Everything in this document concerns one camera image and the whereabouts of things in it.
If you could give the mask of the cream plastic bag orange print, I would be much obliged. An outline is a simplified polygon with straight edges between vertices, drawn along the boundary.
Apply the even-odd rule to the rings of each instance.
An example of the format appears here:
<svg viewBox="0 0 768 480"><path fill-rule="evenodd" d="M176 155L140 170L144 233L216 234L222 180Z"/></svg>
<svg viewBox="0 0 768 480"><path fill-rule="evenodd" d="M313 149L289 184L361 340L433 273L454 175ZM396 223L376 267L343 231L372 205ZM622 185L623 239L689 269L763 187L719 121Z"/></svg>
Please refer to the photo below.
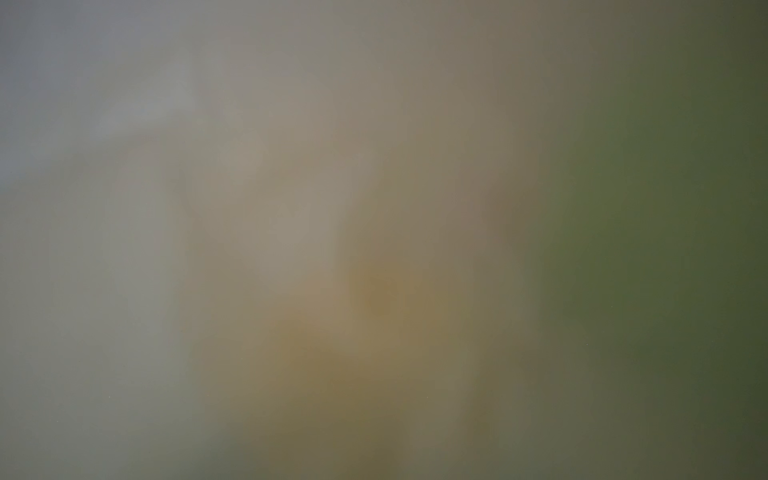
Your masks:
<svg viewBox="0 0 768 480"><path fill-rule="evenodd" d="M5 479L763 479L763 1L5 1Z"/></svg>

